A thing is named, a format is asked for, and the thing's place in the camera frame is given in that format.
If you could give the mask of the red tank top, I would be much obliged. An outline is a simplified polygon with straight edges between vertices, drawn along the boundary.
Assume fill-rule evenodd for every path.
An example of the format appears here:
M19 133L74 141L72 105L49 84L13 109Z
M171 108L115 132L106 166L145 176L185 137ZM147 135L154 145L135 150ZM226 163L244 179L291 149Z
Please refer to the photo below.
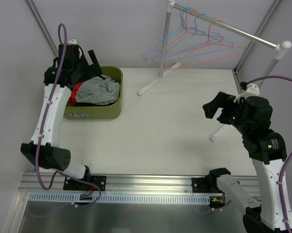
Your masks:
M83 82L80 82L80 83L77 83L76 85L73 86L70 98L68 100L68 103L73 107L79 106L79 104L76 100L76 95L77 95L77 92L82 84L83 84Z

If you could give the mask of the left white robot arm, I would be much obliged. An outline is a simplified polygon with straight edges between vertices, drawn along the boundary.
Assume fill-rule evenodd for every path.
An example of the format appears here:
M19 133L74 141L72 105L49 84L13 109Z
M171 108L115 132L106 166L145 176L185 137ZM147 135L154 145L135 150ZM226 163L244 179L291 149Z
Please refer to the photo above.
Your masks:
M60 44L60 55L53 61L44 74L44 100L36 130L29 143L21 145L21 153L34 165L38 173L40 168L62 172L74 179L81 190L91 186L89 168L74 163L68 149L59 147L62 118L73 87L102 75L94 50L88 55L89 65L82 48L78 44Z

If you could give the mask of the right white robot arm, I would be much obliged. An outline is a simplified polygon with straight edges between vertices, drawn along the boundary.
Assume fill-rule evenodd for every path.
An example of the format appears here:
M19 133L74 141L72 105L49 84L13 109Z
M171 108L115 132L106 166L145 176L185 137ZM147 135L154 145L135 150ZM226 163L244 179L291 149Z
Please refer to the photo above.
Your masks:
M243 213L243 225L248 233L292 233L292 212L285 187L284 168L289 161L283 137L270 129L273 108L259 96L242 97L219 92L203 105L206 118L234 126L242 135L242 143L255 168L260 200L252 198L236 182L227 168L209 171L204 187L222 192Z

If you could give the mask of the olive green plastic basket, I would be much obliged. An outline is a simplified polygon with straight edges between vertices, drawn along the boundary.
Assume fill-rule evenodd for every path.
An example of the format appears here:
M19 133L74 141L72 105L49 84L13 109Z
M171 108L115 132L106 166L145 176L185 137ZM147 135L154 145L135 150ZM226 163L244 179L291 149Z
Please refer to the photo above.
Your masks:
M114 81L112 84L119 84L119 94L116 101L104 105L77 102L76 106L72 106L68 103L64 111L65 119L115 119L120 115L123 73L114 66L103 66L102 71L104 75L109 76Z

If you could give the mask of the silver white clothes rack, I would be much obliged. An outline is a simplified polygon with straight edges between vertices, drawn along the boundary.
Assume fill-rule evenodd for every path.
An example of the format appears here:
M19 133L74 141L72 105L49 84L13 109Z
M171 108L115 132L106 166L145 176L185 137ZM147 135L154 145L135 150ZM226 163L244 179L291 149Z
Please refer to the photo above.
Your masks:
M153 50L145 52L142 56L147 63L159 64L159 71L156 77L141 88L137 94L139 96L144 95L177 69L201 67L236 55L240 55L241 59L232 71L238 93L242 94L239 71L249 57L250 52L253 51L255 44L267 46L275 51L272 61L262 74L263 76L270 75L277 63L292 46L290 41L275 44L261 38L264 29L279 9L281 3L282 1L280 0L273 1L258 29L254 34L251 34L220 19L201 13L192 7L182 6L173 0L167 1L163 39ZM209 28L202 30L198 24L199 20L207 22ZM226 39L223 33L212 31L210 28L212 26L247 38L250 43L248 46L237 45L233 41Z

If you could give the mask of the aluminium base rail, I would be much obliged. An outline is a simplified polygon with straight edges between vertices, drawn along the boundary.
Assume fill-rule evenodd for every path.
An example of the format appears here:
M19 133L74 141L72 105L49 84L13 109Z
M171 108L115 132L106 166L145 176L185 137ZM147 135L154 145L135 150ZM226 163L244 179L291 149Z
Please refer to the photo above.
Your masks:
M42 181L48 186L52 174L42 173ZM98 174L106 176L105 191L107 193L117 194L162 194L162 195L187 195L193 194L192 178L202 179L202 176L177 176L177 175L124 175L124 174ZM260 196L258 179L256 176L234 176L241 186L251 196ZM56 175L50 192L77 192L64 190L65 178ZM42 192L44 191L38 181L35 173L24 173L19 184L18 191Z

